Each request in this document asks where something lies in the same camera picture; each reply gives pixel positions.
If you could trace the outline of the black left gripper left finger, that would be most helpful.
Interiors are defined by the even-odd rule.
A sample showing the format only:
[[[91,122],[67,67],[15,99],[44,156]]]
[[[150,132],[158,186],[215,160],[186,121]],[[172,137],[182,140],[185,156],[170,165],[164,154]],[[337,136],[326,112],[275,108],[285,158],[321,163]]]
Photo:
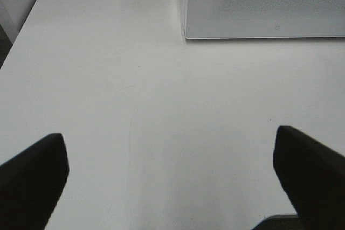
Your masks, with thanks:
[[[61,133],[45,136],[1,165],[1,229],[44,229],[69,174]]]

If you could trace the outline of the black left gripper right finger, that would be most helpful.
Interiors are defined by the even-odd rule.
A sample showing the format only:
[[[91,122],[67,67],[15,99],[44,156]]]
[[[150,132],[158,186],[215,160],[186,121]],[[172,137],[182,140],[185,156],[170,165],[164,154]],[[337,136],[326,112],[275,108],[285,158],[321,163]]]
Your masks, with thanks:
[[[344,229],[344,156],[280,126],[273,167],[305,229]]]

